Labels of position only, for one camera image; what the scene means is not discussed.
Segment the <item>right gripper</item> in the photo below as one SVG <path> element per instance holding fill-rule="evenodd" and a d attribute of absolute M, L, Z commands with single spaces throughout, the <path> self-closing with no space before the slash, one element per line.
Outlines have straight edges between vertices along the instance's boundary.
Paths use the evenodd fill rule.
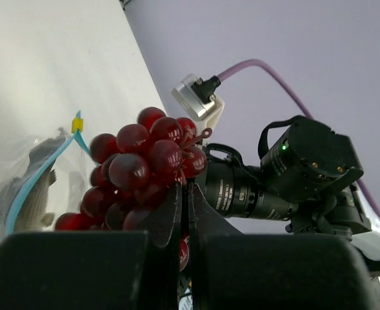
<path fill-rule="evenodd" d="M 208 165 L 202 174 L 206 201 L 225 218 L 287 221 L 298 204 L 281 199 L 259 179 L 260 169 L 246 166 L 241 154 L 227 145 L 203 147 Z"/>

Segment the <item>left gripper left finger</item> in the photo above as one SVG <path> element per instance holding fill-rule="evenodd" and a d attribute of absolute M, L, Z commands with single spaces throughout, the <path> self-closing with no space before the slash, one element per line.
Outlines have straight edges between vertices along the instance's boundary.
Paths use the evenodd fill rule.
<path fill-rule="evenodd" d="M 182 190 L 133 231 L 20 233 L 0 244 L 0 309 L 177 309 Z"/>

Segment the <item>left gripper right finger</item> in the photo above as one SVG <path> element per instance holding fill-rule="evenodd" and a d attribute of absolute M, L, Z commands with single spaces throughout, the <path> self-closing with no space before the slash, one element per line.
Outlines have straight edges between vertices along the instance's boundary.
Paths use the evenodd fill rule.
<path fill-rule="evenodd" d="M 188 188 L 195 309 L 380 309 L 365 262 L 344 238 L 243 234 Z"/>

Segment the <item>red grape bunch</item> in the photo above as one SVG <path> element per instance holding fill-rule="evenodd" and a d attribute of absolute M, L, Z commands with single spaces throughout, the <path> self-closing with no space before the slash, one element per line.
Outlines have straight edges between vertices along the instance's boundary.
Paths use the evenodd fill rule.
<path fill-rule="evenodd" d="M 189 118 L 171 118 L 146 107 L 137 121 L 116 135 L 96 135 L 87 148 L 96 164 L 78 212 L 66 212 L 57 231 L 124 230 L 137 227 L 166 198 L 174 183 L 186 185 L 205 171 L 206 154 L 198 143 L 211 136 Z"/>

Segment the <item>grey toy fish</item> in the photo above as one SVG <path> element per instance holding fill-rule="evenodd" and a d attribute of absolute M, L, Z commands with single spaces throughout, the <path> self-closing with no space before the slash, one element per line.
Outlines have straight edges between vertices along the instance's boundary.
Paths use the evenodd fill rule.
<path fill-rule="evenodd" d="M 12 202 L 23 183 L 29 179 L 41 165 L 66 141 L 67 132 L 64 128 L 58 128 L 59 134 L 54 138 L 48 138 L 30 149 L 28 154 L 28 167 L 21 177 L 14 177 L 0 184 L 0 240 L 5 235 L 5 221 L 11 210 Z M 41 173 L 32 189 L 26 195 L 18 212 L 13 232 L 41 231 L 52 224 L 55 214 L 46 212 L 49 187 L 56 180 L 53 169 L 54 161 Z"/>

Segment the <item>clear zip top bag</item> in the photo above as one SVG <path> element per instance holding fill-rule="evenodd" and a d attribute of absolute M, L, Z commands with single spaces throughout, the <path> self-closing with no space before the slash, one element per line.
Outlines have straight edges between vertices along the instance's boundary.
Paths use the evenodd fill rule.
<path fill-rule="evenodd" d="M 67 131 L 66 141 L 41 165 L 17 193 L 12 202 L 5 221 L 5 235 L 0 243 L 13 234 L 12 225 L 15 223 L 18 212 L 23 205 L 24 198 L 34 186 L 41 173 L 54 161 L 57 180 L 49 187 L 46 212 L 53 212 L 56 217 L 66 211 L 78 211 L 81 198 L 88 188 L 88 173 L 94 166 L 90 159 L 90 151 L 82 136 L 83 119 L 77 113 L 72 121 L 71 130 Z M 10 149 L 4 148 L 0 156 L 0 184 L 14 177 L 21 177 L 28 167 L 30 149 L 46 140 L 37 136 L 30 136 L 13 143 Z"/>

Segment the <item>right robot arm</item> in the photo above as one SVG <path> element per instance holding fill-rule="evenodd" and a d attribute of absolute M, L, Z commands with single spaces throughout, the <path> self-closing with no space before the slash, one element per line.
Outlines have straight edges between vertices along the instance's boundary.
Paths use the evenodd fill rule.
<path fill-rule="evenodd" d="M 268 129 L 284 129 L 268 144 Z M 225 218 L 285 221 L 292 234 L 339 236 L 380 275 L 380 232 L 362 205 L 357 180 L 363 168 L 348 136 L 304 116 L 275 121 L 264 129 L 260 164 L 245 165 L 238 151 L 210 143 L 200 186 L 211 207 Z"/>

